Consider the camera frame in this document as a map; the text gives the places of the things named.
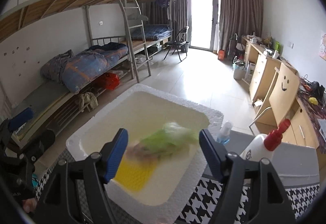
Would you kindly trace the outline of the person's hand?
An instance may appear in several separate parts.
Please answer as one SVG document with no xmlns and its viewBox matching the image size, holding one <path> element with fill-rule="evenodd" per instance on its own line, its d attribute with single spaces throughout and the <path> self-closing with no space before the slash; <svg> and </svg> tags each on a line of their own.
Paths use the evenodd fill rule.
<svg viewBox="0 0 326 224">
<path fill-rule="evenodd" d="M 26 213 L 35 212 L 36 207 L 37 207 L 37 199 L 36 198 L 23 200 L 22 203 L 23 203 L 23 210 Z"/>
</svg>

